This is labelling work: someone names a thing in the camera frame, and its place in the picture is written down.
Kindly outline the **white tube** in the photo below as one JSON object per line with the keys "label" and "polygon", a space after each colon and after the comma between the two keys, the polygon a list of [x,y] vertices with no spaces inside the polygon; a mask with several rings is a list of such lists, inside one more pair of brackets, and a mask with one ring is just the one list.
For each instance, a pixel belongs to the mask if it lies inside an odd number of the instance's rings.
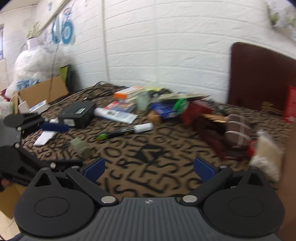
{"label": "white tube", "polygon": [[124,111],[105,109],[105,108],[96,108],[94,110],[94,115],[96,117],[105,118],[111,121],[126,123],[129,125],[132,124],[133,121],[135,121],[136,118],[138,117],[137,114],[127,113]]}

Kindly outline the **green yellow black marker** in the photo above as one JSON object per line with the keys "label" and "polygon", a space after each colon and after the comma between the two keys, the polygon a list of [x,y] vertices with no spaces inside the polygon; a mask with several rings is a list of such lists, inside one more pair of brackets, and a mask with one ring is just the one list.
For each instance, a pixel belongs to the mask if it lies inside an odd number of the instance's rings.
{"label": "green yellow black marker", "polygon": [[153,123],[145,123],[145,124],[141,124],[141,125],[135,125],[135,126],[132,126],[129,128],[117,129],[112,132],[100,133],[96,137],[96,139],[99,141],[102,141],[102,140],[107,140],[110,138],[129,135],[131,133],[144,133],[144,132],[151,131],[153,128],[154,128]]}

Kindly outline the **white plastic bag pile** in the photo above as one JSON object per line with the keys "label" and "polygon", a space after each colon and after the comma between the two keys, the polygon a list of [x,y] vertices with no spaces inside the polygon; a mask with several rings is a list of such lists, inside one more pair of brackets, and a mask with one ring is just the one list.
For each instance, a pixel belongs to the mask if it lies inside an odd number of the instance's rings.
{"label": "white plastic bag pile", "polygon": [[59,75],[62,59],[63,51],[55,44],[22,51],[15,61],[13,81],[6,89],[5,97],[11,98],[15,91]]}

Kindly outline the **blue packet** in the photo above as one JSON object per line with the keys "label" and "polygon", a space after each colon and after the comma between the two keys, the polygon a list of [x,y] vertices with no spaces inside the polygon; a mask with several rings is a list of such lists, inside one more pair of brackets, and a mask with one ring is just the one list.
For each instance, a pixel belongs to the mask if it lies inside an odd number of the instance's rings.
{"label": "blue packet", "polygon": [[181,113],[174,109],[176,102],[153,102],[149,109],[155,111],[162,119],[176,118]]}

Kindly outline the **brown striped pouch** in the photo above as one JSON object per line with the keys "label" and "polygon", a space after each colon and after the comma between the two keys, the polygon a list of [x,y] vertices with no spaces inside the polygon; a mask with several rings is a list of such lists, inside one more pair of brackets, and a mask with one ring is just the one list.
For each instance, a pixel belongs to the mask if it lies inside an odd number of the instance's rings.
{"label": "brown striped pouch", "polygon": [[245,149],[253,133],[250,122],[238,113],[227,116],[225,138],[232,148]]}

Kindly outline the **patterned letter tablecloth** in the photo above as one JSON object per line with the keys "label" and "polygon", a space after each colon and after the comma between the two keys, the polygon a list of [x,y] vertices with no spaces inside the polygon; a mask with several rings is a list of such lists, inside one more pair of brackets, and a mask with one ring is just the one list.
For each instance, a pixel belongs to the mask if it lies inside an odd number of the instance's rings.
{"label": "patterned letter tablecloth", "polygon": [[201,179],[194,173],[193,161],[201,157],[215,166],[226,165],[235,171],[248,168],[249,157],[243,160],[221,160],[213,149],[200,140],[199,135],[184,126],[180,116],[162,119],[154,113],[139,113],[135,124],[154,122],[146,133],[99,141],[102,132],[110,132],[126,125],[117,121],[95,118],[84,129],[70,129],[58,133],[46,144],[35,145],[41,132],[23,140],[24,148],[43,161],[77,159],[70,142],[79,138],[90,150],[90,160],[105,159],[106,170],[99,185],[116,197],[179,197],[197,188]]}

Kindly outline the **red tape roll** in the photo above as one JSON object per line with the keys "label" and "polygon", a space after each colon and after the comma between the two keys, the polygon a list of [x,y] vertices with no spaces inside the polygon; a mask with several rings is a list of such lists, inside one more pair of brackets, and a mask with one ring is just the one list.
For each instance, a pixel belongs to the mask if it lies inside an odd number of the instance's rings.
{"label": "red tape roll", "polygon": [[254,153],[255,153],[255,150],[256,150],[257,143],[258,143],[257,140],[251,140],[251,141],[249,142],[249,145],[248,145],[248,157],[251,158],[251,157],[254,156]]}

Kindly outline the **black square box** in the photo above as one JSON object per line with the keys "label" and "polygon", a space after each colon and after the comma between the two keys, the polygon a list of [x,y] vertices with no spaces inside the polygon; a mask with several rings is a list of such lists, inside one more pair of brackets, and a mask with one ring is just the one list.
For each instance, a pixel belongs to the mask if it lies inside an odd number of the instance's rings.
{"label": "black square box", "polygon": [[71,128],[86,128],[94,118],[95,109],[95,102],[77,101],[62,109],[57,118],[59,123]]}

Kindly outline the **red carton box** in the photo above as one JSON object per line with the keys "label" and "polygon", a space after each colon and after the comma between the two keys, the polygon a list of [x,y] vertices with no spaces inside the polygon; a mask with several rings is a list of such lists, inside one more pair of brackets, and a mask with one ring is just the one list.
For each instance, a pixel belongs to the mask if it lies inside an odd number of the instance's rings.
{"label": "red carton box", "polygon": [[293,86],[289,86],[283,118],[286,122],[295,123],[295,117],[296,117],[296,88]]}

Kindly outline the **dark red feather duster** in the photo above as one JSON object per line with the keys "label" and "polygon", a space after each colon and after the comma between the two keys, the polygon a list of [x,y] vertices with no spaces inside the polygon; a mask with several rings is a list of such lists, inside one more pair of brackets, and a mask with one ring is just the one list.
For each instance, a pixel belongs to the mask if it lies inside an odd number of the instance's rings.
{"label": "dark red feather duster", "polygon": [[190,101],[180,115],[182,124],[199,135],[200,140],[209,145],[221,159],[233,158],[243,160],[248,157],[248,147],[235,149],[226,141],[227,116],[216,115],[213,109],[201,100]]}

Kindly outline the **cotton swabs bag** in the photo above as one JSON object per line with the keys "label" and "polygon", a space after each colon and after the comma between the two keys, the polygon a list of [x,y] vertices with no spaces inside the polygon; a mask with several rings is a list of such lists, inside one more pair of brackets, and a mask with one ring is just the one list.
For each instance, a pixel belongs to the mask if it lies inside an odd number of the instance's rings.
{"label": "cotton swabs bag", "polygon": [[269,180],[279,182],[281,179],[284,151],[264,130],[257,132],[257,144],[249,166],[259,168]]}

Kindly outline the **green plastic item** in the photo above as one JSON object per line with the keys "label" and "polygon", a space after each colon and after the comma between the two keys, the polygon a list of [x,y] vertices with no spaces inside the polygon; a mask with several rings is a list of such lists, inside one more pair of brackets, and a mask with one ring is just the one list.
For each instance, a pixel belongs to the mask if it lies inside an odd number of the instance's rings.
{"label": "green plastic item", "polygon": [[177,113],[182,113],[185,109],[187,101],[183,98],[179,99],[173,106],[173,110]]}

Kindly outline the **dark brown wooden board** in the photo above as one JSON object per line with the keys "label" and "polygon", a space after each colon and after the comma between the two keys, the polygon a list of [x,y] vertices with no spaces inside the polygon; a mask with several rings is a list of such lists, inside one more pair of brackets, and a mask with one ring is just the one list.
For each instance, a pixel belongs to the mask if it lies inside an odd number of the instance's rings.
{"label": "dark brown wooden board", "polygon": [[289,86],[295,58],[243,42],[231,46],[228,104],[282,116]]}

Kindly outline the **cardboard box background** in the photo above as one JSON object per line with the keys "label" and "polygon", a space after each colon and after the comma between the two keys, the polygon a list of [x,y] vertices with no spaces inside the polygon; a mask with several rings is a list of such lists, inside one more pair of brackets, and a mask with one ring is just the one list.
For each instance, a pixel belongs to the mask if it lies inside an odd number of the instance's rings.
{"label": "cardboard box background", "polygon": [[66,96],[68,93],[69,91],[62,77],[60,75],[55,76],[53,79],[45,80],[15,92],[16,96],[13,97],[14,114],[18,113],[19,100],[20,103],[26,101],[31,108],[44,100],[50,103],[60,97]]}

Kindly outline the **orange white box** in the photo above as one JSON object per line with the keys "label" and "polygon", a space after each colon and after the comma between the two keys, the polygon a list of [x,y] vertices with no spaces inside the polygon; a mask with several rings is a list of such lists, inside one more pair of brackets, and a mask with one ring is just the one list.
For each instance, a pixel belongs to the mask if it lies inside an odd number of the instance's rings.
{"label": "orange white box", "polygon": [[142,91],[144,91],[144,87],[132,86],[132,87],[115,92],[113,94],[113,96],[114,96],[114,98],[117,98],[120,100],[127,100],[127,99],[137,96],[137,94]]}

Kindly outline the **white storage box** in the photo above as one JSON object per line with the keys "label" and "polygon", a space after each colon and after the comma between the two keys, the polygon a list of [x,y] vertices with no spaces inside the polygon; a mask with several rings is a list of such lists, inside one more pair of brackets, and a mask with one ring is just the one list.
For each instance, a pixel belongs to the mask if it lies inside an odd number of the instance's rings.
{"label": "white storage box", "polygon": [[285,208],[285,219],[278,232],[282,240],[295,240],[295,139],[287,143],[283,172],[277,191]]}

